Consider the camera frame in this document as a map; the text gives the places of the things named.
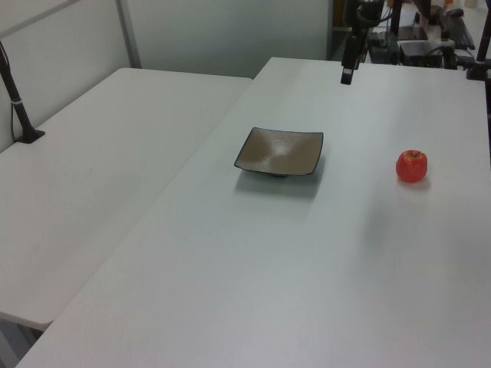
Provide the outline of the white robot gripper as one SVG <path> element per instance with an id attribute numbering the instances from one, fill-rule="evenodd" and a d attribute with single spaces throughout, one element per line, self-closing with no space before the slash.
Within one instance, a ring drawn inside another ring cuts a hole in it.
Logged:
<path id="1" fill-rule="evenodd" d="M 354 70 L 359 68 L 368 32 L 381 23 L 381 2 L 371 0 L 348 0 L 344 4 L 344 23 L 351 27 L 353 36 L 346 40 L 341 83 L 351 84 Z"/>

